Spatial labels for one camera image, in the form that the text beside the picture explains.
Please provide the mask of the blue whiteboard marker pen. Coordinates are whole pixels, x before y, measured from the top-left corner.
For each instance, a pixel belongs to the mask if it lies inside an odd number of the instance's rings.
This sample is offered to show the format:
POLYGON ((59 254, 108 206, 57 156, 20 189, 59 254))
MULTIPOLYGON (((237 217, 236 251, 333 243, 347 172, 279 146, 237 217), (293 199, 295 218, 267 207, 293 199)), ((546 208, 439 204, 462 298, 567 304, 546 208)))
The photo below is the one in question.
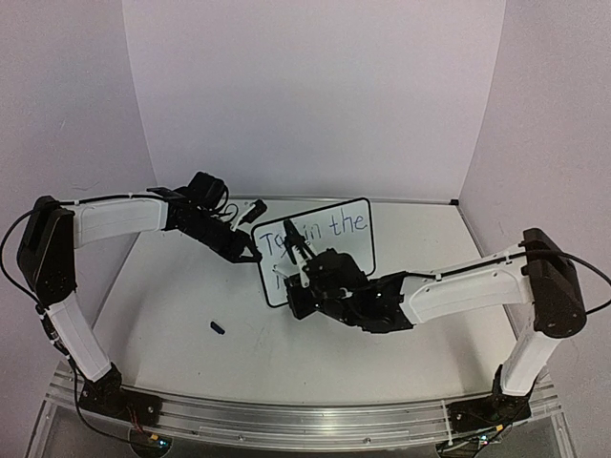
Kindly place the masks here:
POLYGON ((274 267, 274 272, 276 273, 277 276, 281 277, 283 280, 286 280, 290 277, 288 273, 286 273, 283 269, 277 266, 274 267))

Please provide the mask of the white whiteboard with black frame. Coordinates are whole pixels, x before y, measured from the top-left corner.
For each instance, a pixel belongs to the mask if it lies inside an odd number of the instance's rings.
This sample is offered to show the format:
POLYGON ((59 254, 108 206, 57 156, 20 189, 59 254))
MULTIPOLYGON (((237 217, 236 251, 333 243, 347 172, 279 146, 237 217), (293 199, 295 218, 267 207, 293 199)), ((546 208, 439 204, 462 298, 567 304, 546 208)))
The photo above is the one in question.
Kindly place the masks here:
POLYGON ((367 276, 375 272, 372 215, 366 198, 317 208, 306 208, 297 201, 274 201, 269 206, 269 215, 270 219, 251 229, 251 237, 263 256, 259 270, 269 307, 277 308, 287 304, 284 280, 276 275, 274 267, 280 267, 289 275, 298 272, 284 247, 283 221, 286 219, 293 222, 314 251, 320 253, 333 248, 339 253, 348 253, 367 276))

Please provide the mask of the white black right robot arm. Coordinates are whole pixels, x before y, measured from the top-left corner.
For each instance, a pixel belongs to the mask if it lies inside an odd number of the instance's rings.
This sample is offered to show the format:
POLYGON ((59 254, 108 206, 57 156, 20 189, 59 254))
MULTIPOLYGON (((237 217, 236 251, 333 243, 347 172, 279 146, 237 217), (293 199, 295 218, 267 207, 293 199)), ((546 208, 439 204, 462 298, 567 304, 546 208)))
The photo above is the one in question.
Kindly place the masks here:
POLYGON ((295 274, 284 279, 298 319, 319 312, 371 334, 414 329, 446 316, 522 304, 531 316, 509 357, 495 372, 490 394, 448 407, 455 432, 506 427, 530 417, 536 379, 559 343, 586 325, 573 259, 541 230, 487 258, 429 273, 400 271, 370 279, 348 253, 316 251, 286 219, 284 247, 295 274))

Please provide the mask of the blue marker cap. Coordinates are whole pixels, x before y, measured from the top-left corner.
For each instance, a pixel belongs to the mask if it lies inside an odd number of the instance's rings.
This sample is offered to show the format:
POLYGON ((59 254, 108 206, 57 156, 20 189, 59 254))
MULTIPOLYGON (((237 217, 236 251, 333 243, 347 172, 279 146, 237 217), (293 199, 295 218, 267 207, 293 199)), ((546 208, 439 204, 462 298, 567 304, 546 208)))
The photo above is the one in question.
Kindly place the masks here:
POLYGON ((225 334, 225 330, 216 322, 211 322, 210 323, 210 327, 219 335, 224 335, 225 334))

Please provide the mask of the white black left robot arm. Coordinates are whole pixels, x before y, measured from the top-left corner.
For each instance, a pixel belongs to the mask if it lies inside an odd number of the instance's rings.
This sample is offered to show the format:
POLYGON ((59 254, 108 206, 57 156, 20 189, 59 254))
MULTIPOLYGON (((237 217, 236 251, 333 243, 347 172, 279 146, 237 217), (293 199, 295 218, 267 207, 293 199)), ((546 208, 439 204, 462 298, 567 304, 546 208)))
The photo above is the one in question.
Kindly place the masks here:
POLYGON ((16 254, 23 288, 33 297, 51 344, 73 371, 79 410, 151 427, 162 400, 126 387, 96 336, 81 304, 78 251, 108 239, 176 232, 233 264, 258 263, 262 255, 243 227, 267 206, 256 199, 231 213, 230 204, 225 182, 198 172, 175 189, 152 187, 81 200, 43 196, 23 217, 26 227, 16 254))

